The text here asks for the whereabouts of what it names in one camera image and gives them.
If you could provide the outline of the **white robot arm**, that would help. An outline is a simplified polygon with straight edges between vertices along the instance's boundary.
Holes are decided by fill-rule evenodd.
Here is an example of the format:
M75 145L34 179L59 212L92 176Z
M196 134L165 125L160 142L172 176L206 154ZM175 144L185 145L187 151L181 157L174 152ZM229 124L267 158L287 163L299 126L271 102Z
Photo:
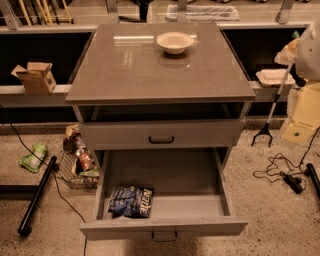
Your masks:
M282 138L303 143L320 127L320 23L312 22L302 35L288 43L275 57L282 65L294 64L298 76L307 80L296 93L289 94L288 120Z

